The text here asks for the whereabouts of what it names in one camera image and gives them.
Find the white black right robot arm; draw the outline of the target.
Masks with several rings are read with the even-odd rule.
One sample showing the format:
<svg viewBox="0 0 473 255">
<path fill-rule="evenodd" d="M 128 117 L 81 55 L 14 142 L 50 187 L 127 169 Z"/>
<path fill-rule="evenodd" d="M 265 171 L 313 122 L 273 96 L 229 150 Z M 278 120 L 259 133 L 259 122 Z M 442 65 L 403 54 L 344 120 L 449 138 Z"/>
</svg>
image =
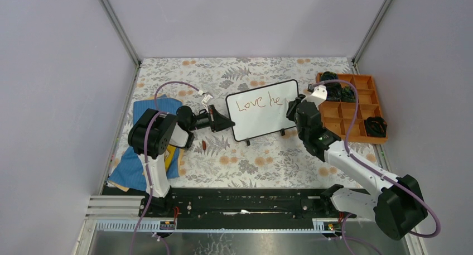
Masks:
<svg viewBox="0 0 473 255">
<path fill-rule="evenodd" d="M 333 217 L 339 212 L 352 213 L 376 223 L 389 238 L 400 240 L 425 220 L 428 211 L 417 180 L 386 172 L 350 151 L 347 144 L 324 127 L 315 103 L 303 94 L 288 104 L 286 117 L 293 121 L 297 135 L 309 154 L 349 175 L 366 190 L 355 192 L 342 185 L 332 185 L 323 192 L 321 212 Z"/>
</svg>

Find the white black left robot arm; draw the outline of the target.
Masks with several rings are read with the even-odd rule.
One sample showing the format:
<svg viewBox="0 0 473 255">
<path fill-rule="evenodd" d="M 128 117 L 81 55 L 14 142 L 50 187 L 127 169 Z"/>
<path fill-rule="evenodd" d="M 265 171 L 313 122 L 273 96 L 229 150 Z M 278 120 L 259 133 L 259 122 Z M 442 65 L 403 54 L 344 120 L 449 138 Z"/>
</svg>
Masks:
<svg viewBox="0 0 473 255">
<path fill-rule="evenodd" d="M 188 150 L 194 141 L 194 131 L 209 127 L 220 132 L 235 126 L 229 117 L 219 113 L 214 105 L 195 114 L 181 106 L 175 114 L 148 108 L 134 124 L 128 144 L 142 161 L 146 193 L 155 197 L 152 210 L 159 216 L 172 212 L 173 202 L 167 198 L 171 185 L 167 179 L 164 154 L 168 146 Z"/>
</svg>

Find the black framed whiteboard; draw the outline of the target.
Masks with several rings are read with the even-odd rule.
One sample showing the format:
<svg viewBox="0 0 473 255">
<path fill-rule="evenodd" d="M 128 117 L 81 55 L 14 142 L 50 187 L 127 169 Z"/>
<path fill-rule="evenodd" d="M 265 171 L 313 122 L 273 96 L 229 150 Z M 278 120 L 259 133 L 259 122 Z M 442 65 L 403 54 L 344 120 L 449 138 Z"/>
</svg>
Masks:
<svg viewBox="0 0 473 255">
<path fill-rule="evenodd" d="M 281 132 L 295 127 L 286 118 L 288 103 L 298 96 L 297 80 L 286 80 L 243 92 L 229 94 L 225 98 L 234 140 L 246 142 L 252 138 Z"/>
</svg>

